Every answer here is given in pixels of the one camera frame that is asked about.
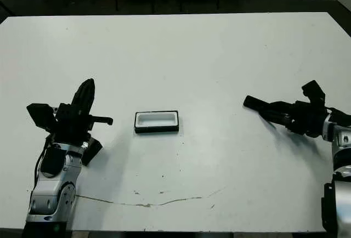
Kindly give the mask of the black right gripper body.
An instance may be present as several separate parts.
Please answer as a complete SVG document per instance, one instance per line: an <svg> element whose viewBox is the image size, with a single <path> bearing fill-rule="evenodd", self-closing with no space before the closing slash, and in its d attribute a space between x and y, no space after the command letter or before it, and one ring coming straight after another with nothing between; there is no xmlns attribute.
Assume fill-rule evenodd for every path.
<svg viewBox="0 0 351 238"><path fill-rule="evenodd" d="M290 132L308 137L322 135L324 122L329 113L324 106L296 101L289 107L289 123L285 126Z"/></svg>

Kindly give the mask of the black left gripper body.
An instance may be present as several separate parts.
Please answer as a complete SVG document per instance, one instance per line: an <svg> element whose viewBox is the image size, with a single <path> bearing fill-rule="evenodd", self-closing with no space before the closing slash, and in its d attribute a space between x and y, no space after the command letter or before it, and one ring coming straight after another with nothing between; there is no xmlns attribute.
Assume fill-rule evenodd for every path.
<svg viewBox="0 0 351 238"><path fill-rule="evenodd" d="M61 103L55 115L57 121L54 133L55 142L64 144L82 144L90 141L95 123L113 124L112 117L93 116L79 106Z"/></svg>

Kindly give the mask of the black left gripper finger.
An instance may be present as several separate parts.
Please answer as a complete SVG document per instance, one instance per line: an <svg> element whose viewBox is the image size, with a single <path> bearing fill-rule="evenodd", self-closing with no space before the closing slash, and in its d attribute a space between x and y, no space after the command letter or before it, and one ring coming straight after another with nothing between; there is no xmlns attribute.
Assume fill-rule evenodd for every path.
<svg viewBox="0 0 351 238"><path fill-rule="evenodd" d="M88 112L89 80L85 80L73 96L72 105L84 114Z"/></svg>
<svg viewBox="0 0 351 238"><path fill-rule="evenodd" d="M92 78L84 82L82 88L82 111L84 114L89 114L93 105L95 96L95 83Z"/></svg>

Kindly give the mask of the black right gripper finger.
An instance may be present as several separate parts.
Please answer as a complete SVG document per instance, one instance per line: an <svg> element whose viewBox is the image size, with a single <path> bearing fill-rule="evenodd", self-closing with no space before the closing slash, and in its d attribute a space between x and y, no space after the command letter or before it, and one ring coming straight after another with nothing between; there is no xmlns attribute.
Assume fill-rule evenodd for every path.
<svg viewBox="0 0 351 238"><path fill-rule="evenodd" d="M275 101L272 103L268 103L264 107L264 111L273 111L273 112L290 112L293 108L294 104L287 103L284 101Z"/></svg>
<svg viewBox="0 0 351 238"><path fill-rule="evenodd" d="M285 127L291 124L290 116L285 113L275 111L261 111L260 116L267 122L279 124Z"/></svg>

